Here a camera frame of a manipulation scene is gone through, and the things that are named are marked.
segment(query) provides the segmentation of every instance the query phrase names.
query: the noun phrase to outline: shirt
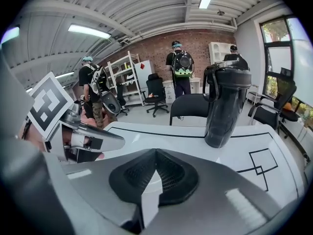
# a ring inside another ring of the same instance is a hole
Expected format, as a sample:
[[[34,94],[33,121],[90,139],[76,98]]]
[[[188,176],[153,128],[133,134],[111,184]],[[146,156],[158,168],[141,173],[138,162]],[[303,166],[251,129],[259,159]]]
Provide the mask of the shirt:
[[[181,52],[182,52],[181,49],[175,50],[176,54],[181,53]],[[167,57],[166,57],[166,65],[172,66],[174,55],[175,54],[172,53],[172,52],[167,55]],[[179,81],[182,81],[182,80],[189,80],[189,77],[177,77],[177,76],[175,76],[172,69],[171,69],[171,73],[172,73],[172,81],[173,81],[174,86],[175,86],[175,82],[179,82]]]
[[[246,60],[241,56],[241,54],[227,54],[224,57],[223,61],[232,61],[232,60],[237,60],[239,59],[238,65],[241,68],[244,68],[244,70],[250,70],[248,63]]]
[[[89,86],[89,96],[92,103],[97,102],[100,99],[100,96],[93,92],[92,88],[90,87],[90,83],[92,80],[92,69],[88,66],[83,66],[78,73],[79,78],[79,85],[84,86],[88,84]]]

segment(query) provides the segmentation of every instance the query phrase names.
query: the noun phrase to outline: window frame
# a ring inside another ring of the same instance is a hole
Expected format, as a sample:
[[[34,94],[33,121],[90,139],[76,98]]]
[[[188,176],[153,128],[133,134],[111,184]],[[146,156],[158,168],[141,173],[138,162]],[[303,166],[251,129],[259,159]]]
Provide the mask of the window frame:
[[[264,84],[263,84],[263,91],[262,94],[267,95],[266,94],[266,85],[267,85],[267,76],[272,76],[272,77],[276,77],[276,78],[281,78],[281,74],[279,73],[275,73],[272,71],[268,71],[268,48],[271,47],[290,47],[290,52],[291,52],[291,78],[293,79],[293,73],[294,73],[294,51],[293,51],[293,44],[292,44],[292,36],[291,36],[291,32],[288,26],[288,22],[287,19],[288,18],[296,18],[296,16],[294,15],[287,15],[287,16],[281,16],[281,17],[277,17],[265,22],[260,23],[260,29],[261,29],[261,33],[262,33],[262,40],[263,40],[263,46],[264,46],[264,55],[265,55],[265,74],[264,74]],[[287,28],[287,32],[289,35],[290,40],[288,41],[275,41],[275,42],[271,42],[271,43],[266,43],[265,40],[265,36],[264,36],[264,31],[262,29],[262,27],[268,23],[274,23],[277,21],[281,21],[283,20],[286,28]]]

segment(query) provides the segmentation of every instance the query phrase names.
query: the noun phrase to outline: black cap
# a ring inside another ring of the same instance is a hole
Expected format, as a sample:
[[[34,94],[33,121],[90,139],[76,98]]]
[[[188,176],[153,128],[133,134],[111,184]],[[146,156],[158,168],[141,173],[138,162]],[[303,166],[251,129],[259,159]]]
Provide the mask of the black cap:
[[[232,46],[230,47],[230,50],[231,50],[231,51],[237,51],[238,49],[237,49],[237,46],[232,45]]]
[[[173,42],[172,42],[172,46],[174,46],[175,44],[180,44],[180,41],[177,41],[177,40],[176,40],[176,41],[173,41]]]

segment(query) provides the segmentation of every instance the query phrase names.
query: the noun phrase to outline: desk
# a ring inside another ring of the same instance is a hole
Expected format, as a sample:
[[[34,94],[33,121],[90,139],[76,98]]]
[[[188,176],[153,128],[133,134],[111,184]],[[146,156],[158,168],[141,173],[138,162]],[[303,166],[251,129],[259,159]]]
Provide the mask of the desk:
[[[201,93],[200,84],[201,79],[198,77],[190,78],[190,90],[191,94],[199,94]],[[166,99],[165,102],[167,104],[172,104],[175,101],[175,90],[173,86],[172,80],[166,80],[163,82],[163,86],[165,87]]]
[[[304,194],[300,171],[288,148],[268,125],[238,126],[229,142],[216,149],[204,141],[204,127],[113,122],[105,130],[125,139],[105,159],[147,148],[163,148],[221,163],[266,191],[280,207]]]

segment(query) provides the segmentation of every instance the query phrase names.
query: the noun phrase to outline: bottle handle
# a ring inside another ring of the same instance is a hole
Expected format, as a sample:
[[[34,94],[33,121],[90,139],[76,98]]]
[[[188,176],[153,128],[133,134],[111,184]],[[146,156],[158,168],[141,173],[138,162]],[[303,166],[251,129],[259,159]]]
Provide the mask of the bottle handle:
[[[203,97],[206,101],[212,103],[214,101],[216,101],[219,96],[220,96],[220,92],[219,92],[219,86],[217,84],[217,79],[216,79],[216,73],[217,69],[214,69],[212,71],[212,77],[213,77],[213,86],[214,86],[214,89],[215,89],[215,98],[214,99],[211,99],[210,98],[210,94],[206,94],[205,93],[205,84],[206,84],[206,79],[207,79],[207,75],[206,75],[206,72],[204,71],[204,75],[203,75],[203,86],[202,86],[202,93],[203,93]]]

